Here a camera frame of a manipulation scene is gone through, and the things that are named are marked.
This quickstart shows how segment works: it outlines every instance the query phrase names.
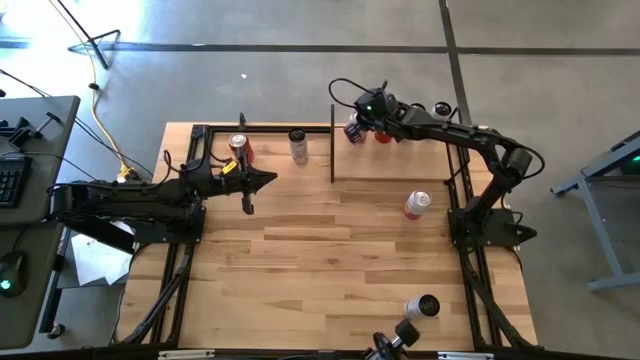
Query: desk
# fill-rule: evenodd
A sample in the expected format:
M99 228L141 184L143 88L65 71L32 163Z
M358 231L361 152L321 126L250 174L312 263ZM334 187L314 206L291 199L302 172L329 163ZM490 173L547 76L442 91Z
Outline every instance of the desk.
M161 151L169 150L175 164L186 157L192 125L167 124ZM253 196L253 216L242 213L238 194L207 200L180 348L364 350L373 345L373 332L393 335L405 301L428 293L440 300L441 311L414 321L422 338L411 350L473 349L460 262L447 225L444 144L382 145L370 138L353 146L338 129L332 184L329 135L308 136L304 166L291 160L284 134L250 139L255 167L277 172L278 179ZM227 141L228 134L216 135L218 157L229 154ZM424 168L408 171L407 163ZM474 186L486 186L490 175L477 154L470 170ZM165 171L160 156L155 181ZM432 194L433 204L410 221L401 209L418 188ZM166 251L166 245L153 244L136 258L121 307L120 337L155 300ZM486 252L497 303L523 337L535 342L517 260L505 249ZM172 310L170 304L165 330ZM478 312L486 330L484 307ZM483 333L488 338L488 331Z
M50 111L63 122L62 126L50 123L43 130L43 139L29 140L24 151L64 154L71 128L78 111L77 96L52 98L25 98L0 100L0 120L15 124L20 116L38 126L46 120ZM0 155L15 151L0 139ZM57 223L41 224L47 210L46 189L53 184L60 169L61 160L52 156L33 156L32 174L27 183L18 209L0 210L0 256L11 250L18 234L18 226L2 225L16 219L31 217L31 225L25 230L18 250L25 251L27 258L27 289L19 297L7 299L0 296L0 349L21 348L29 345L33 338L49 276L56 258L63 226Z

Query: wood plank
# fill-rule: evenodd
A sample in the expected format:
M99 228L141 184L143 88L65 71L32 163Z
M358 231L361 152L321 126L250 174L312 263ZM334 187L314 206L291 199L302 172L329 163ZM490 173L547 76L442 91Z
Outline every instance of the wood plank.
M184 161L191 126L167 124L156 181L166 171L163 149L171 152L174 166ZM228 135L216 134L218 157L230 155ZM309 136L310 161L298 166L284 134L251 134L255 166L277 172L278 179L252 197L253 216L242 212L238 194L205 202L207 219L194 255L181 347L361 351L373 345L373 332L393 335L406 301L433 294L440 314L413 322L422 338L412 350L472 349L462 274L446 218L446 148L429 141L382 145L373 138L354 146L336 135L338 181L331 184L327 135ZM491 175L477 153L470 157L474 192L480 193ZM402 207L417 189L430 192L433 204L411 221ZM460 184L458 191L463 199ZM136 257L120 337L155 300L166 249L154 244ZM496 301L535 342L515 257L505 249L487 249L487 261ZM481 304L478 309L488 335L486 311ZM170 320L165 319L164 334Z

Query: white paper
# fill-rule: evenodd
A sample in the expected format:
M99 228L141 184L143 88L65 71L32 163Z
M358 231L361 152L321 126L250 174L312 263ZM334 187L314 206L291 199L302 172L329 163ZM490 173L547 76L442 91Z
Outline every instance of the white paper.
M118 221L113 223L122 230L133 234L133 230ZM129 272L131 255L102 244L86 235L76 235L71 239L76 260L76 272L80 286L105 278L109 285Z

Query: concrete floor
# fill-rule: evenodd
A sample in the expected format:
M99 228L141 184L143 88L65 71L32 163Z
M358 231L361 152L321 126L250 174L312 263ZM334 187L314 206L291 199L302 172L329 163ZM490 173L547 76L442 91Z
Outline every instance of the concrete floor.
M0 68L52 94L82 96L79 116L92 124L87 57L64 50L74 38L55 13L26 24L25 17L17 16L30 11L25 3L10 5L0 36L39 41L28 50L0 50ZM124 41L446 44L437 0L66 3L92 33L118 27ZM450 0L449 8L458 46L640 47L640 3L633 0ZM456 102L448 56L442 54L113 56L113 68L99 71L105 92L98 113L122 151L135 154L151 170L166 122L235 121L240 111L250 121L325 122L330 104L326 84L338 76L367 86L387 79L389 89L407 102ZM588 214L577 194L556 199L548 192L638 129L640 57L464 55L460 63L473 122L495 127L547 159L545 172L508 197L514 209L525 213L524 223L539 233L522 247L539 343L553 350L640 358L640 287L587 290L586 281L610 274ZM33 96L7 78L0 78L0 88L9 97ZM348 88L339 91L345 99L356 94ZM340 109L338 119L347 115ZM116 159L80 129L74 129L66 157L99 178L113 179L118 171ZM81 176L65 166L61 178ZM630 229L626 235L637 233ZM621 256L640 247L628 238L615 240L627 240L618 244ZM629 269L640 269L638 257L623 260ZM58 321L71 329L69 333L54 341L36 335L21 351L104 345L121 289L65 291Z

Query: keyboard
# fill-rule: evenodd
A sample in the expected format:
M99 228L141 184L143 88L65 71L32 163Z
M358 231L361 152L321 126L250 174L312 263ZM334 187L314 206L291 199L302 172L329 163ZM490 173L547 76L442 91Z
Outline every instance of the keyboard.
M15 208L29 177L30 157L0 158L0 208Z

